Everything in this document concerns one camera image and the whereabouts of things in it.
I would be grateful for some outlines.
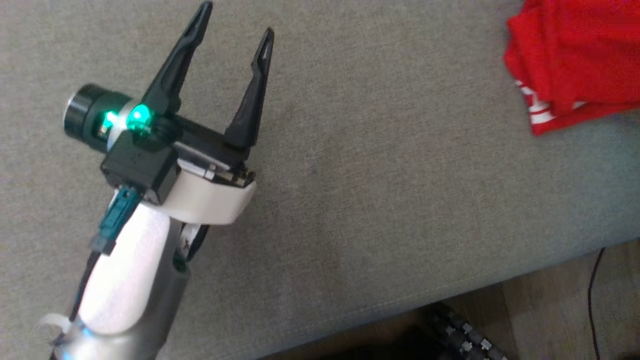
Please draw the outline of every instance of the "black cable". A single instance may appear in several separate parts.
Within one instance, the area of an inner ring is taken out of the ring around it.
[[[189,252],[187,253],[187,261],[191,261],[193,256],[195,256],[196,252],[200,250],[202,243],[204,242],[204,238],[207,236],[207,231],[209,231],[208,225],[201,225],[196,233],[196,236],[193,238],[191,242],[191,246],[189,247]]]
[[[98,259],[100,259],[100,255],[102,255],[100,252],[91,251],[89,258],[86,260],[86,268],[84,269],[82,279],[80,279],[80,285],[78,285],[76,300],[74,301],[74,306],[71,308],[71,313],[69,314],[70,322],[74,322],[76,320],[76,317],[78,316],[78,311],[80,310],[80,303],[82,302],[82,297],[84,296],[86,283],[89,282],[89,277],[91,277],[93,268],[95,268],[95,264],[98,262]]]
[[[587,290],[587,306],[589,308],[589,323],[591,324],[591,338],[593,339],[593,351],[596,353],[596,360],[600,360],[600,351],[598,349],[598,339],[596,338],[596,327],[593,325],[593,312],[591,311],[591,289],[593,288],[593,281],[596,279],[596,272],[598,271],[598,265],[604,254],[606,247],[600,249],[598,258],[595,265],[593,265],[593,271],[591,272],[591,280],[589,281],[589,290]]]
[[[84,274],[82,275],[82,279],[80,279],[80,284],[78,285],[78,290],[76,292],[76,298],[74,300],[74,305],[71,307],[71,312],[69,314],[69,321],[74,322],[76,317],[78,316],[78,311],[80,310],[80,304],[82,303],[82,297],[84,296],[84,289],[86,288],[87,283],[89,282],[89,278],[91,277],[91,273],[93,272],[93,268],[95,268],[95,264],[100,259],[100,255],[102,255],[98,251],[92,251],[89,255],[89,258],[86,260],[86,268],[84,268]],[[60,345],[62,339],[65,337],[65,333],[61,332],[55,340],[52,341],[52,344],[55,347]],[[51,350],[51,354],[49,354],[49,359],[55,359],[54,350]]]

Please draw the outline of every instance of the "gray couch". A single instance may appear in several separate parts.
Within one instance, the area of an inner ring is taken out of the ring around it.
[[[0,357],[43,359],[111,190],[62,131],[141,95],[199,0],[0,3]],[[251,359],[640,234],[637,114],[533,138],[502,63],[519,0],[220,1],[181,113],[222,130],[276,45],[252,203],[215,228],[161,359]]]

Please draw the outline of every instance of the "cable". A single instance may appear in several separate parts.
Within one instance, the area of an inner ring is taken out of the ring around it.
[[[141,197],[134,188],[123,186],[120,188],[120,191],[118,191],[113,202],[104,214],[104,217],[100,222],[100,226],[98,227],[98,233],[91,240],[90,248],[92,251],[89,258],[86,260],[86,268],[84,269],[84,274],[82,279],[80,279],[80,284],[78,285],[76,297],[74,298],[74,305],[72,306],[69,314],[69,322],[73,323],[76,320],[78,311],[80,310],[80,305],[82,304],[82,298],[84,297],[84,290],[89,282],[93,268],[95,268],[95,264],[98,262],[101,255],[111,255],[111,251],[113,251],[113,248],[116,245],[116,239],[118,238],[120,231],[129,221],[140,201]],[[55,348],[62,344],[62,339],[64,339],[65,335],[66,334],[64,332],[61,332],[51,342],[54,348],[51,350],[51,354],[49,355],[50,359],[55,359]]]
[[[591,338],[593,339],[593,351],[596,353],[596,360],[600,360],[600,351],[598,349],[598,339],[596,338],[596,327],[593,325],[593,312],[591,311],[591,289],[593,288],[593,281],[596,279],[596,272],[598,271],[598,265],[604,254],[606,247],[600,249],[596,263],[593,265],[593,271],[591,272],[591,280],[589,281],[589,289],[587,290],[587,306],[589,309],[589,323],[591,324]]]
[[[207,236],[207,231],[209,231],[208,225],[201,225],[198,229],[198,233],[193,238],[191,242],[191,246],[189,247],[189,252],[187,253],[187,261],[191,261],[193,256],[195,256],[196,252],[200,250],[202,243],[204,242],[204,238]]]

